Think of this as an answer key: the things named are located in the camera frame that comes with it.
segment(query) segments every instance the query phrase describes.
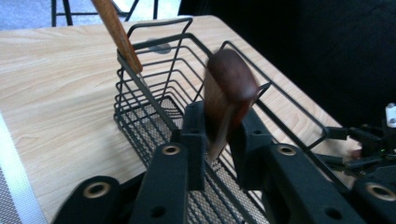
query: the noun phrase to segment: black wire basket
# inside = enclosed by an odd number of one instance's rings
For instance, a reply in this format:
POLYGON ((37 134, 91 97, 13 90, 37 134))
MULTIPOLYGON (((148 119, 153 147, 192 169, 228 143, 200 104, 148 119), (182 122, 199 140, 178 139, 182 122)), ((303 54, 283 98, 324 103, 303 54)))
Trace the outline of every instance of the black wire basket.
MULTIPOLYGON (((173 130, 181 129, 184 108, 192 102, 203 100, 205 63, 212 52, 194 35, 186 33, 192 23, 191 18, 141 23, 133 26, 128 33, 131 36, 137 28, 179 25, 183 22, 186 25, 178 35, 134 44, 144 68, 141 75, 134 74, 123 58, 118 57, 122 67, 117 71, 120 82, 116 84, 119 94, 115 97, 114 119, 146 167, 150 164, 153 150, 168 143, 173 130)), ((311 152, 325 139, 324 126, 231 42, 225 41, 219 48, 236 50, 262 88, 271 86, 269 91, 260 92, 253 106, 269 130, 281 130, 284 136, 280 139, 282 142, 289 141, 300 147, 317 166, 323 168, 327 176, 339 181, 325 163, 311 152), (272 100, 265 97, 267 94, 271 94, 272 100), (310 122, 318 132, 306 138, 304 133, 293 130, 284 122, 288 117, 283 118, 282 113, 279 116, 272 111, 274 101, 287 105, 285 110, 293 109, 295 113, 304 114, 304 122, 310 122)), ((231 152, 226 148, 212 166, 206 166, 205 190, 189 191, 189 223, 267 223, 261 194, 242 190, 235 181, 231 152)))

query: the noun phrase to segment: brown wooden handle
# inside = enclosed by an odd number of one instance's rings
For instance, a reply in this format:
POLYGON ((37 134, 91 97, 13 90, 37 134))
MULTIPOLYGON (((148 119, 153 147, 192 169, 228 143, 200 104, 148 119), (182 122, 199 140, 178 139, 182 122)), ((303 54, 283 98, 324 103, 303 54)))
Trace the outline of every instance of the brown wooden handle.
POLYGON ((103 23, 105 24, 108 32, 113 38, 120 51, 120 54, 125 58, 126 62, 131 66, 136 74, 143 71, 142 64, 134 52, 131 42, 128 39, 117 15, 116 9, 110 0, 92 0, 93 5, 96 7, 103 23))
POLYGON ((204 85, 208 160, 213 161, 251 108, 259 86, 245 61, 231 49, 209 58, 204 85))

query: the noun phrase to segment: table surface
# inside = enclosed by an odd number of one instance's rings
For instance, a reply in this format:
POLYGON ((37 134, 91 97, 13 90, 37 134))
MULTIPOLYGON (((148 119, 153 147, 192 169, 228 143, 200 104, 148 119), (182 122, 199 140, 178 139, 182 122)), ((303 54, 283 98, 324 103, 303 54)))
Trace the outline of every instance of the table surface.
MULTIPOLYGON (((123 26, 128 29, 132 24, 123 26)), ((154 36, 172 32, 172 28, 159 29, 154 36)), ((189 32, 212 51, 231 40, 318 120, 338 126, 218 18, 196 17, 189 32)), ((143 32, 133 42, 147 39, 143 32)), ((110 175, 124 182, 145 171, 113 120, 120 65, 103 25, 0 32, 0 48, 0 111, 48 221, 84 179, 110 175)), ((282 106, 274 103, 273 108, 281 111, 282 106)), ((290 116, 290 126, 309 136, 314 127, 298 116, 290 116)), ((318 151, 345 154, 355 144, 326 141, 325 147, 338 150, 318 151)))

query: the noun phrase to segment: dark background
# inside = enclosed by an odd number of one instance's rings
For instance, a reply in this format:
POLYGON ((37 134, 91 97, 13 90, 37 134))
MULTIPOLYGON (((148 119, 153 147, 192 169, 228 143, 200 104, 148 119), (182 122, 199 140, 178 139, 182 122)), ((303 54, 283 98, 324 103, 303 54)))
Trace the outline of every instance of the dark background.
POLYGON ((396 1, 183 0, 224 20, 346 127, 396 101, 396 1))

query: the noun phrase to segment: chair leg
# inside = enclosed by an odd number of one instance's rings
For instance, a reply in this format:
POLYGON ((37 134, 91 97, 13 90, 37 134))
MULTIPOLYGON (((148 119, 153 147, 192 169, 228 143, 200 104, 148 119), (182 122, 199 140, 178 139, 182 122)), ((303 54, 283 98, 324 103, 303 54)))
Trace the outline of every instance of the chair leg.
POLYGON ((134 13, 134 9, 136 8, 137 3, 139 3, 139 0, 134 0, 131 6, 131 10, 129 10, 128 15, 126 15, 125 21, 131 19, 132 13, 134 13))
POLYGON ((69 0, 64 0, 64 14, 66 16, 66 21, 68 26, 73 25, 72 14, 70 12, 69 0))
POLYGON ((51 7, 51 23, 52 23, 52 27, 55 27, 56 26, 56 0, 50 1, 50 7, 51 7))
POLYGON ((154 0, 154 11, 152 13, 152 19, 157 20, 158 14, 158 0, 154 0))

